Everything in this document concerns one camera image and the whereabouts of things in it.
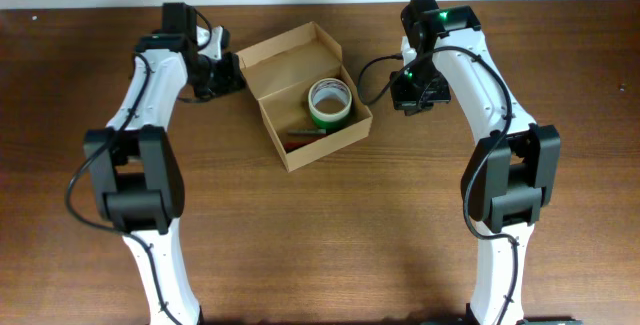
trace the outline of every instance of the open cardboard box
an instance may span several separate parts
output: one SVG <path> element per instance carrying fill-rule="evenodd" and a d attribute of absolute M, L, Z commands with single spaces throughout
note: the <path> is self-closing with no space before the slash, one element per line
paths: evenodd
<path fill-rule="evenodd" d="M 358 98 L 356 87 L 342 65 L 342 48 L 316 23 L 308 23 L 237 53 L 262 119 L 284 162 L 293 171 L 369 135 L 373 116 Z M 283 144 L 301 141 L 288 130 L 316 128 L 307 96 L 324 78 L 342 80 L 351 89 L 349 122 L 340 131 L 287 153 Z"/>

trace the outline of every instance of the wooden tabletop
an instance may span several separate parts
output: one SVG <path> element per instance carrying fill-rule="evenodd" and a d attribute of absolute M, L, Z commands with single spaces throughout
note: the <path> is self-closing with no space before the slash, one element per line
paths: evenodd
<path fill-rule="evenodd" d="M 233 51 L 314 20 L 342 44 L 355 77 L 398 51 L 403 6 L 200 10 L 231 31 Z M 517 99 L 563 141 L 527 251 L 525 314 L 637 323 L 640 0 L 472 6 Z M 0 323 L 145 324 L 129 250 L 75 222 L 62 200 L 85 131 L 120 105 L 133 46 L 160 26 L 160 9 L 3 11 L 0 26 Z M 372 68 L 369 95 L 397 68 Z M 461 212 L 474 149 L 462 110 L 454 99 L 404 117 L 389 95 L 371 110 L 368 138 L 288 174 L 248 91 L 176 105 L 169 137 L 187 191 L 182 250 L 207 319 L 464 311 L 477 247 Z M 74 201 L 98 219 L 88 179 Z"/>

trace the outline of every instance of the green tape roll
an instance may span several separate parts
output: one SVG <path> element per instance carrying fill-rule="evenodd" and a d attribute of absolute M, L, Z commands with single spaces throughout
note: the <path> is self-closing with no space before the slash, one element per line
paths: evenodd
<path fill-rule="evenodd" d="M 336 113 L 327 114 L 316 108 L 316 105 L 322 100 L 338 100 L 344 104 L 344 108 Z M 309 111 L 313 122 L 320 129 L 337 131 L 342 129 L 349 120 L 351 112 L 351 103 L 353 96 L 351 89 L 344 82 L 334 79 L 322 79 L 309 89 Z"/>

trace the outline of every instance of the brown box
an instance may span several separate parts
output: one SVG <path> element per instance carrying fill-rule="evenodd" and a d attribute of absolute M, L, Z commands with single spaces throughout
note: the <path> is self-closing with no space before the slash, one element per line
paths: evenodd
<path fill-rule="evenodd" d="M 287 168 L 293 171 L 369 135 L 373 116 L 358 98 L 342 66 L 342 48 L 316 23 L 308 23 L 238 52 L 240 67 L 258 100 L 262 119 Z M 353 104 L 345 128 L 285 152 L 283 144 L 300 141 L 290 129 L 315 128 L 307 102 L 311 86 L 334 77 L 351 89 Z"/>

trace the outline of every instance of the wood grain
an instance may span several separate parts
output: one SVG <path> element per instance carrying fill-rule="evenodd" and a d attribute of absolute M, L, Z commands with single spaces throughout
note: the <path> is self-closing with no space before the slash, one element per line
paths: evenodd
<path fill-rule="evenodd" d="M 402 7 L 201 10 L 230 29 L 234 51 L 315 20 L 356 76 L 398 51 Z M 473 7 L 518 100 L 563 140 L 554 196 L 527 254 L 525 313 L 637 323 L 640 0 Z M 84 132 L 119 106 L 133 45 L 159 26 L 160 9 L 4 11 L 0 20 L 0 323 L 143 324 L 128 250 L 74 222 L 62 195 Z M 370 94 L 397 65 L 371 70 Z M 176 105 L 169 136 L 187 190 L 182 248 L 207 319 L 464 310 L 476 261 L 460 211 L 473 151 L 464 115 L 453 101 L 406 118 L 388 96 L 372 111 L 368 138 L 287 174 L 249 92 Z M 74 200 L 97 218 L 86 179 Z"/>

